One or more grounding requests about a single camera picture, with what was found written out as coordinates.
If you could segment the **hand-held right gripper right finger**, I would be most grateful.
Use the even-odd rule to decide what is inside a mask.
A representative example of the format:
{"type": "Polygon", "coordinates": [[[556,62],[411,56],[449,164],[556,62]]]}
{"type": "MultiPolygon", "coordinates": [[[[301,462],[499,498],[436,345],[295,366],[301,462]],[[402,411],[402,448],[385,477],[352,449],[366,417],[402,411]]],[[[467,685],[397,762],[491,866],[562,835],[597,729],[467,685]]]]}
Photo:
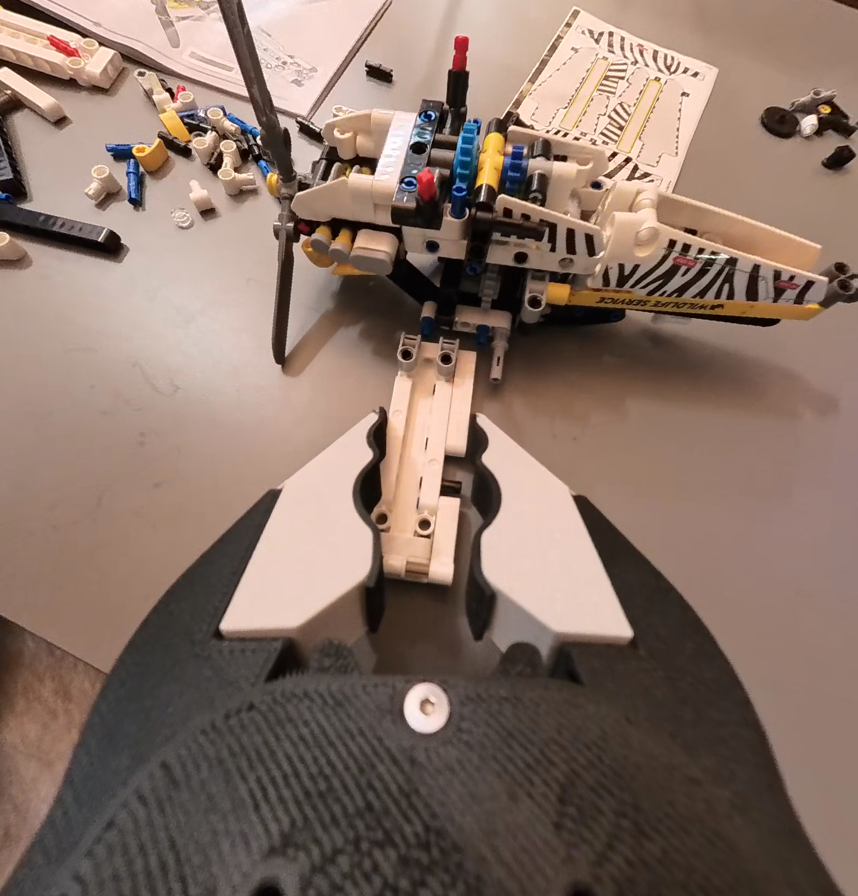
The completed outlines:
{"type": "Polygon", "coordinates": [[[470,422],[468,627],[494,644],[628,644],[632,625],[577,497],[483,414],[470,422]]]}

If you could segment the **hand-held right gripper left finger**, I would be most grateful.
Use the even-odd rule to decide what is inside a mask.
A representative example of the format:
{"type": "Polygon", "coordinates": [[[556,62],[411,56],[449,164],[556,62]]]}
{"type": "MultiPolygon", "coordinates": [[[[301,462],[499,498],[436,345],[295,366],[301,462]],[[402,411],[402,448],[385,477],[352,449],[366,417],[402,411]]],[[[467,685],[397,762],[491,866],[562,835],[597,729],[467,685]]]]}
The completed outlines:
{"type": "Polygon", "coordinates": [[[219,624],[226,639],[359,639],[385,611],[380,497],[387,415],[373,411],[289,476],[219,624]]]}

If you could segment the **white lego wing assembly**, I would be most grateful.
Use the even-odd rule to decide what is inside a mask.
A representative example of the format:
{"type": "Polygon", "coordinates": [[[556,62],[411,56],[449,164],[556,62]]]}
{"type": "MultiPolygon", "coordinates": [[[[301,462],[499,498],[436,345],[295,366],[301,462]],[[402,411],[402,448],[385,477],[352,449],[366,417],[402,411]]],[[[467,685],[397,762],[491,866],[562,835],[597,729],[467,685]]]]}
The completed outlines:
{"type": "Polygon", "coordinates": [[[401,337],[372,512],[390,578],[453,581],[461,485],[444,466],[467,453],[476,362],[458,340],[401,337]]]}
{"type": "Polygon", "coordinates": [[[117,51],[93,39],[23,19],[0,9],[0,60],[102,90],[109,89],[124,68],[117,51]]]}

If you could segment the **zebra-striped lego aeroplane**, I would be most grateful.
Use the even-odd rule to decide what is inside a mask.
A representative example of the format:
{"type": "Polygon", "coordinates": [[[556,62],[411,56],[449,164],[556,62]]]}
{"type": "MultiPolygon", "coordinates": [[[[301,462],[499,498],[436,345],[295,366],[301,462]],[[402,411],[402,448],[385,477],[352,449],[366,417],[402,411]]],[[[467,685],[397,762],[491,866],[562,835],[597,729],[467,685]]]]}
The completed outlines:
{"type": "Polygon", "coordinates": [[[341,277],[378,276],[421,307],[421,339],[473,334],[502,375],[514,328],[590,326],[626,312],[769,327],[858,302],[847,263],[757,221],[638,180],[605,176],[603,150],[548,139],[504,113],[468,115],[467,36],[444,99],[417,111],[338,107],[298,173],[243,2],[219,2],[278,173],[274,361],[288,355],[295,246],[341,277]]]}

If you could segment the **pile of small lego pieces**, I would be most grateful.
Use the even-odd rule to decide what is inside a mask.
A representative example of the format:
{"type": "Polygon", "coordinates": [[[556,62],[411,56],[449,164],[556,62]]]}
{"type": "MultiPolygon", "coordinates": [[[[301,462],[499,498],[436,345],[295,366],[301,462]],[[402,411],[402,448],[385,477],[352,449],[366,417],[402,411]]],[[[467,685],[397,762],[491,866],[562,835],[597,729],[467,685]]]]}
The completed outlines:
{"type": "Polygon", "coordinates": [[[133,76],[154,106],[159,128],[151,138],[105,144],[111,165],[92,168],[85,189],[91,202],[101,205],[123,193],[133,209],[141,209],[147,178],[166,172],[174,158],[199,162],[228,196],[253,193],[262,179],[269,195],[279,198],[278,173],[267,160],[258,128],[224,105],[200,105],[183,84],[172,85],[155,71],[138,68],[133,76]]]}

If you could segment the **black grey lego subassembly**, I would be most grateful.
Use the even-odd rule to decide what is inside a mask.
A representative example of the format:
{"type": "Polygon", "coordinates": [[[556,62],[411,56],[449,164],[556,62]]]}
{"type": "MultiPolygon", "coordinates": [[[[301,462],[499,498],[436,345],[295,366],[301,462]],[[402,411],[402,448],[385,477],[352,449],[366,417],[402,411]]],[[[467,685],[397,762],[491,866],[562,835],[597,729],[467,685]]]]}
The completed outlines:
{"type": "Polygon", "coordinates": [[[835,133],[851,137],[858,126],[838,105],[837,91],[813,88],[788,106],[767,106],[760,114],[762,128],[779,139],[805,139],[835,133]]]}

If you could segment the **lego instruction booklet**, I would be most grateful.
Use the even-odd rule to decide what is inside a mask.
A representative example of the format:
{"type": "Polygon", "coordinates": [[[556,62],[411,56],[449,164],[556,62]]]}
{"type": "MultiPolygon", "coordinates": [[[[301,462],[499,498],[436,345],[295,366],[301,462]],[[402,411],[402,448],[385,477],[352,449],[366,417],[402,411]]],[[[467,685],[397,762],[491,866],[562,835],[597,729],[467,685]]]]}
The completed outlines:
{"type": "MultiPolygon", "coordinates": [[[[30,1],[130,58],[245,98],[219,2],[30,1]]],[[[309,118],[390,1],[244,1],[260,67],[277,110],[309,118]]]]}

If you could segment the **white lego panel piece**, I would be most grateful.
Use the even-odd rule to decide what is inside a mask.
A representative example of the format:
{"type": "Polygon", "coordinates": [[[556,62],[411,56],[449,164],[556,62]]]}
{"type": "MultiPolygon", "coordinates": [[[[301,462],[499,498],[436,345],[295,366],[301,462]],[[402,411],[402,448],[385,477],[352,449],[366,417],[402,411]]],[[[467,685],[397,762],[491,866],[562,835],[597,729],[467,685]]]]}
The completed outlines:
{"type": "Polygon", "coordinates": [[[55,97],[4,65],[0,66],[0,86],[11,91],[23,106],[52,124],[67,118],[65,109],[55,97]]]}

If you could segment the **zebra-striped sticker sheet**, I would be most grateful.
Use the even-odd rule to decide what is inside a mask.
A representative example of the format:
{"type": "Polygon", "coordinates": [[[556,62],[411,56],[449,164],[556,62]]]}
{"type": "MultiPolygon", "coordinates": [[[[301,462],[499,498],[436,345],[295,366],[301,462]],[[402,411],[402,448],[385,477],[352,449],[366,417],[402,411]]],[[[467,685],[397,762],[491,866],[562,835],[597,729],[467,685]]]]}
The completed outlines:
{"type": "Polygon", "coordinates": [[[506,114],[548,139],[603,150],[612,180],[671,192],[717,75],[574,6],[506,114]]]}

